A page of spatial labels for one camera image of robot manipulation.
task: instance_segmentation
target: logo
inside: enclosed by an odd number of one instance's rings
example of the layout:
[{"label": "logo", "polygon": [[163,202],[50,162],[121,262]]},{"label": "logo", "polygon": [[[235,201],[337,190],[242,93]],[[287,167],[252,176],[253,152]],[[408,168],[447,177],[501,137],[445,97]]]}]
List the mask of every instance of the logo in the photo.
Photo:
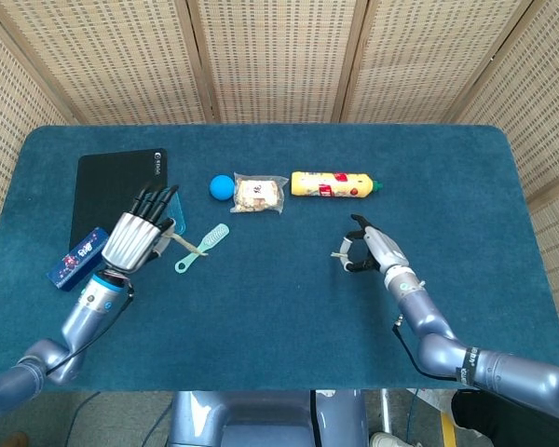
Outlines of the logo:
[{"label": "logo", "polygon": [[466,368],[462,368],[459,372],[459,381],[462,383],[462,385],[468,384],[468,370]]},{"label": "logo", "polygon": [[155,173],[156,175],[159,175],[161,174],[161,153],[155,152],[153,154],[153,159],[155,160],[154,162]]},{"label": "logo", "polygon": [[93,250],[93,247],[91,246],[91,243],[88,242],[87,244],[85,244],[83,247],[81,247],[77,253],[78,255],[82,258],[84,257],[87,253],[89,253],[90,251]]},{"label": "logo", "polygon": [[476,368],[476,359],[478,358],[478,349],[473,347],[470,350],[470,365],[472,368]]}]

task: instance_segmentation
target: blue box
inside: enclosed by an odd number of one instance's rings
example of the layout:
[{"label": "blue box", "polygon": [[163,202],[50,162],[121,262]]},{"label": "blue box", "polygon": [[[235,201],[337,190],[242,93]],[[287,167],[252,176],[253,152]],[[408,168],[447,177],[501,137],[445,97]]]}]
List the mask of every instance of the blue box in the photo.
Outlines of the blue box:
[{"label": "blue box", "polygon": [[102,261],[102,250],[108,238],[102,228],[96,227],[47,273],[49,280],[63,291],[72,289]]}]

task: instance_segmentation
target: toothbrush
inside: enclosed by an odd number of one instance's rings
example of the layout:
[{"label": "toothbrush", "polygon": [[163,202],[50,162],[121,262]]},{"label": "toothbrush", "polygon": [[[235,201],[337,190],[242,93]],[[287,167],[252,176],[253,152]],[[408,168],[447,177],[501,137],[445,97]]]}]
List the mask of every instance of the toothbrush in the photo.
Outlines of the toothbrush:
[{"label": "toothbrush", "polygon": [[[226,237],[230,233],[230,229],[227,227],[226,224],[220,223],[215,228],[213,228],[201,243],[198,244],[197,250],[199,251],[207,251],[215,247],[220,240]],[[188,256],[184,257],[180,261],[176,263],[176,272],[184,273],[188,270],[188,267],[199,257],[196,253],[190,253]]]}]

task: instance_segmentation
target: black mouse pad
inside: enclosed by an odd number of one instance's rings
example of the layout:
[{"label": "black mouse pad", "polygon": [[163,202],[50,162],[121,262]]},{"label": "black mouse pad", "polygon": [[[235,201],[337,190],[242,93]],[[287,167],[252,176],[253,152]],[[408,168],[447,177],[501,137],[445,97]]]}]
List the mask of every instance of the black mouse pad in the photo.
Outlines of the black mouse pad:
[{"label": "black mouse pad", "polygon": [[96,226],[111,234],[120,214],[130,209],[132,198],[148,183],[168,186],[165,149],[81,156],[69,250]]}]

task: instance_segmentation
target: blue ball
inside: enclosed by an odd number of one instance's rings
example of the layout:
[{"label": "blue ball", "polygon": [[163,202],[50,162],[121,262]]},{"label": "blue ball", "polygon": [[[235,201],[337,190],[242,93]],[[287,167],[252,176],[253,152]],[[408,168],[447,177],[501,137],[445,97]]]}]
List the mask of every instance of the blue ball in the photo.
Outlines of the blue ball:
[{"label": "blue ball", "polygon": [[209,191],[218,200],[228,200],[234,195],[234,181],[227,175],[216,175],[209,183]]}]

